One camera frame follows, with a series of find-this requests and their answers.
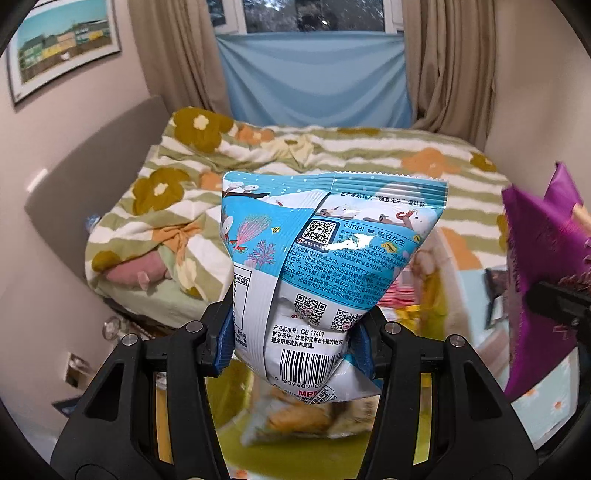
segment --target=window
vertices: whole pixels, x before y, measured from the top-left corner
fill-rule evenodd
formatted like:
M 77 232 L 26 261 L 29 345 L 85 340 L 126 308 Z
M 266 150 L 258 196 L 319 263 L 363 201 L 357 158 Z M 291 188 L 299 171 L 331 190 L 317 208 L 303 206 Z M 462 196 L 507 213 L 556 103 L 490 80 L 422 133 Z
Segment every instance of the window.
M 220 33 L 403 29 L 402 0 L 207 0 Z

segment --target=screw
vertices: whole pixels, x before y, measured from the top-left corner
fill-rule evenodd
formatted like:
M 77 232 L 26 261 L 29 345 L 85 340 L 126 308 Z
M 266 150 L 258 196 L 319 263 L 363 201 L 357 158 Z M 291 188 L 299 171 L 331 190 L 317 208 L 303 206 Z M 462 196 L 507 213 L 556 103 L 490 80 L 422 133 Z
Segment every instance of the screw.
M 128 333 L 127 335 L 125 335 L 123 337 L 123 339 L 121 340 L 121 342 L 125 345 L 125 346 L 132 346 L 135 342 L 138 341 L 138 336 L 134 333 Z
M 396 335 L 397 333 L 402 332 L 402 327 L 397 322 L 388 322 L 384 326 L 384 330 L 388 332 L 390 335 Z
M 203 329 L 203 324 L 199 320 L 193 320 L 189 322 L 185 328 L 189 333 L 197 333 Z
M 466 339 L 461 335 L 452 335 L 449 337 L 449 343 L 451 343 L 455 347 L 461 347 L 466 344 Z

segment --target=wall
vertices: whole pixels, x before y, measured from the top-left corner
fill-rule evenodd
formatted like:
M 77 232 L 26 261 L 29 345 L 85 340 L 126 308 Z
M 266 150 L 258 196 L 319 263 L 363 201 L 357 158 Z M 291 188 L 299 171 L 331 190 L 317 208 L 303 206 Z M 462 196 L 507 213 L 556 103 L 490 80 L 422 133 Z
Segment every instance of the wall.
M 591 202 L 591 59 L 551 0 L 496 0 L 496 107 L 486 152 L 543 194 L 565 162 Z
M 122 54 L 58 80 L 18 112 L 6 59 L 0 61 L 0 395 L 18 417 L 54 432 L 65 419 L 51 402 L 79 393 L 61 380 L 66 352 L 100 366 L 108 353 L 100 329 L 110 310 L 33 229 L 23 210 L 25 187 L 148 97 L 127 1 L 115 0 L 115 9 Z

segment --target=blue snack bag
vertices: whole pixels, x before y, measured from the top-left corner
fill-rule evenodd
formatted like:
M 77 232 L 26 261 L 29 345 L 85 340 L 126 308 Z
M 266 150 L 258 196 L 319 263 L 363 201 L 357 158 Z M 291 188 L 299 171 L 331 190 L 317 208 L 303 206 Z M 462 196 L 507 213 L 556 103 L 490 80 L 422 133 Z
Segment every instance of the blue snack bag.
M 223 178 L 236 354 L 308 403 L 379 394 L 348 330 L 384 295 L 441 216 L 447 183 L 385 174 Z

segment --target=yellow flower pattern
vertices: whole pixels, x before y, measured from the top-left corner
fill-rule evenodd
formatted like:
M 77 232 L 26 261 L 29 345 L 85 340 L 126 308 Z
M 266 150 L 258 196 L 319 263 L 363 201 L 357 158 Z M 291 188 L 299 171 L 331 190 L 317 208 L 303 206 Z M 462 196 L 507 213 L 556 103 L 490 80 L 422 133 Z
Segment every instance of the yellow flower pattern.
M 92 259 L 92 270 L 97 273 L 116 267 L 122 262 L 121 257 L 110 250 L 98 252 Z
M 482 171 L 496 172 L 496 166 L 481 153 L 472 154 L 470 164 Z
M 189 174 L 177 168 L 159 168 L 148 178 L 135 182 L 133 188 L 134 214 L 158 212 L 183 199 L 182 181 L 190 181 Z
M 173 116 L 175 138 L 204 153 L 214 153 L 222 142 L 222 134 L 234 126 L 234 120 L 202 108 L 187 107 Z
M 504 213 L 496 218 L 496 225 L 501 231 L 501 236 L 499 237 L 499 247 L 501 247 L 503 252 L 507 252 L 507 233 L 509 231 L 509 225 L 507 224 L 507 217 Z

